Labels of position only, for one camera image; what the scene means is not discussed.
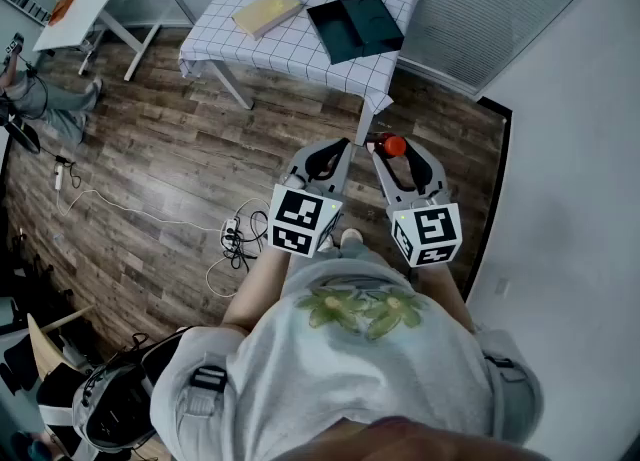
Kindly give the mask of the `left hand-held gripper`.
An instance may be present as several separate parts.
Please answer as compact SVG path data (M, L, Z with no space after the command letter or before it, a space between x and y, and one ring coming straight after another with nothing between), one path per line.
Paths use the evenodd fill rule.
M340 218L352 155L347 138L318 141L294 155L289 174L273 188L271 247L307 258L315 254Z

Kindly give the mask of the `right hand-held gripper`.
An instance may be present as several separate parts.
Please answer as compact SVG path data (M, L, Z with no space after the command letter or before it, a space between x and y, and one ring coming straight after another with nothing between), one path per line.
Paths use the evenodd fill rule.
M400 181L384 156L376 150L372 153L381 191L389 204L391 237L411 268L447 263L461 246L458 204L450 201L440 161L422 145L408 138L405 141L411 186Z

